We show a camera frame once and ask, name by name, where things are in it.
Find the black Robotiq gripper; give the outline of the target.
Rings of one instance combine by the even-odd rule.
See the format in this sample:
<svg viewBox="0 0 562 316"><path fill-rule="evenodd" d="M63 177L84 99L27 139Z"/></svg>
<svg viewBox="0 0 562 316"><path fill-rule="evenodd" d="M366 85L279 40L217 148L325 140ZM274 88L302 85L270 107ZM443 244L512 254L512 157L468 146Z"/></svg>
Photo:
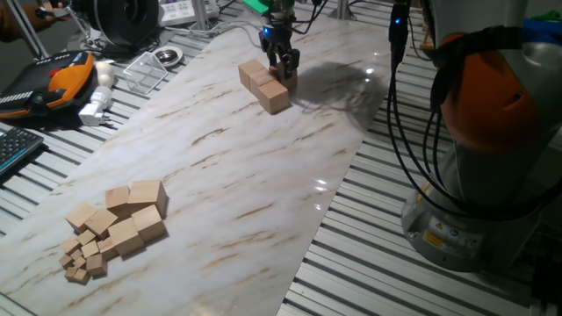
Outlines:
<svg viewBox="0 0 562 316"><path fill-rule="evenodd" d="M290 79L299 66L300 51L292 48L292 24L295 18L262 18L263 29L259 32L262 50L269 64L277 65L277 56L283 55L284 79Z"/></svg>

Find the person left hand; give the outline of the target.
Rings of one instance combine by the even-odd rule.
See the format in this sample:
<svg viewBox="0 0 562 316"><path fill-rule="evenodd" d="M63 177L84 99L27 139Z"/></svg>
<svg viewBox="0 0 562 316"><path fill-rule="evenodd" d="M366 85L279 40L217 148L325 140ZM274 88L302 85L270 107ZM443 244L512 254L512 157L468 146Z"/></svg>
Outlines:
<svg viewBox="0 0 562 316"><path fill-rule="evenodd" d="M72 19L68 10L69 1L67 0L48 0L39 5L35 11L38 18L43 18L47 22L66 21Z"/></svg>

